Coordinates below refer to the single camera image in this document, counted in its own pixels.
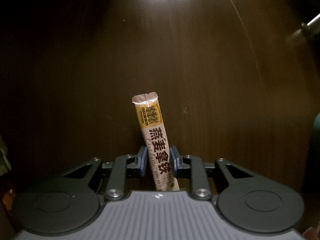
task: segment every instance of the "metal screw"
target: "metal screw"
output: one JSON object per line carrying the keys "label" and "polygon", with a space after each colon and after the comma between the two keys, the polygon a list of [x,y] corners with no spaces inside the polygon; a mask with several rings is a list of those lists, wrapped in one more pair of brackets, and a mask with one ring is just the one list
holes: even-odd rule
{"label": "metal screw", "polygon": [[121,197],[122,195],[123,195],[123,192],[118,189],[111,189],[111,190],[108,190],[107,192],[107,196],[111,198]]}
{"label": "metal screw", "polygon": [[200,188],[200,189],[196,189],[194,191],[194,194],[197,196],[197,197],[207,197],[209,196],[211,193],[209,190],[205,189],[205,188]]}

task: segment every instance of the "teal object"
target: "teal object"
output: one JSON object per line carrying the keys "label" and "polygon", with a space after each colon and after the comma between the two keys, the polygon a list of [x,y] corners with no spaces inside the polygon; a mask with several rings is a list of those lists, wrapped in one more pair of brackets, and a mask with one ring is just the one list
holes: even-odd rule
{"label": "teal object", "polygon": [[319,183],[320,170],[320,114],[317,115],[314,123],[308,152],[308,164],[306,170],[305,187],[306,193],[320,192]]}
{"label": "teal object", "polygon": [[11,165],[7,160],[8,149],[0,136],[0,176],[11,171]]}

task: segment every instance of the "wooden floor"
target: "wooden floor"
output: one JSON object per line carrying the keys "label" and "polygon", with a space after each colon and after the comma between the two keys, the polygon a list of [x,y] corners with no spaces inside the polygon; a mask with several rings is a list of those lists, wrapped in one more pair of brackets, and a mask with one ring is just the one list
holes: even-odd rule
{"label": "wooden floor", "polygon": [[181,154],[301,189],[320,80],[308,45],[286,42],[300,26],[286,0],[0,3],[0,134],[18,188],[135,154],[131,98],[155,91]]}

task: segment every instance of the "oat latte packet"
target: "oat latte packet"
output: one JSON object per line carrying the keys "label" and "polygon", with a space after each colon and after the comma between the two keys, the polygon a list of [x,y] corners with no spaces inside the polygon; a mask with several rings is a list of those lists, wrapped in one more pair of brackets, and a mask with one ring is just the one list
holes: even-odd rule
{"label": "oat latte packet", "polygon": [[170,150],[155,92],[132,98],[136,106],[138,121],[144,141],[148,147],[148,158],[156,190],[179,190],[177,179],[170,166]]}

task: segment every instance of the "round black disc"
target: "round black disc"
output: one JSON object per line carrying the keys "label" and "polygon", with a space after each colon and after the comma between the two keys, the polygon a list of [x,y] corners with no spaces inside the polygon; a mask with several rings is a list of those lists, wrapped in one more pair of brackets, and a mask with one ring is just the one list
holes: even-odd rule
{"label": "round black disc", "polygon": [[12,209],[15,218],[29,231],[62,234],[94,219],[100,200],[78,179],[52,178],[19,194]]}
{"label": "round black disc", "polygon": [[297,225],[304,203],[301,196],[287,186],[271,180],[257,180],[226,188],[217,199],[217,208],[241,229],[276,234]]}

